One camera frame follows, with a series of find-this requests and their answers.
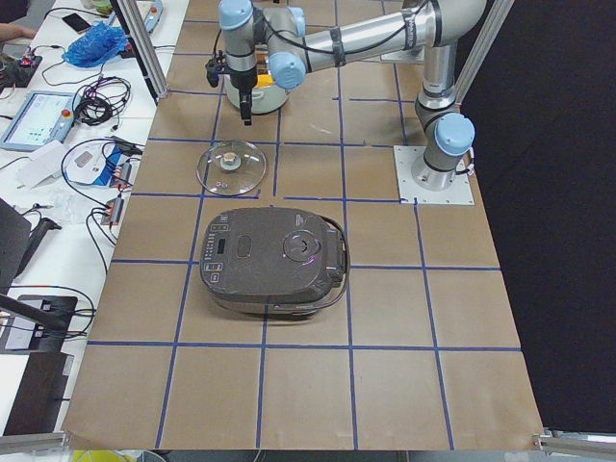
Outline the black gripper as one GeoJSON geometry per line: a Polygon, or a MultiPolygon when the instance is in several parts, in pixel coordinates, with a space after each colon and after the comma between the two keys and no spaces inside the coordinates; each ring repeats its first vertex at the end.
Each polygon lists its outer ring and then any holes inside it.
{"type": "Polygon", "coordinates": [[[212,88],[217,88],[221,75],[230,77],[231,85],[240,93],[240,113],[245,126],[252,124],[252,96],[250,92],[257,85],[257,67],[239,69],[231,65],[225,57],[211,58],[205,64],[206,79],[212,88]]]}

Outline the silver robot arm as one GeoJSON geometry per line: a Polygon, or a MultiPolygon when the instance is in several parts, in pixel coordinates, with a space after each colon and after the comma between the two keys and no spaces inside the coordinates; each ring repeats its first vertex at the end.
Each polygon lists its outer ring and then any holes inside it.
{"type": "Polygon", "coordinates": [[[471,121],[453,109],[457,42],[485,7],[483,1],[412,1],[396,13],[309,34],[299,7],[261,9],[250,1],[222,1],[218,24],[224,48],[206,63],[206,77],[216,87],[219,76],[228,75],[239,93],[242,121],[250,124],[259,45],[267,48],[270,75],[283,90],[297,88],[311,72],[422,48],[423,84],[415,108],[427,146],[411,174],[420,187],[443,191],[475,138],[471,121]]]}

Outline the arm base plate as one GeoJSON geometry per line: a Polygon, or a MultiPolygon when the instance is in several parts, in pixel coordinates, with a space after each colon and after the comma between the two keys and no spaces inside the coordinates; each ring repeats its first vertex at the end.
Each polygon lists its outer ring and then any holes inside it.
{"type": "Polygon", "coordinates": [[[424,47],[385,53],[380,56],[380,61],[383,63],[422,65],[424,63],[424,47]]]}
{"type": "Polygon", "coordinates": [[[460,161],[449,172],[430,168],[424,146],[394,146],[399,201],[408,205],[474,206],[471,181],[460,161]]]}

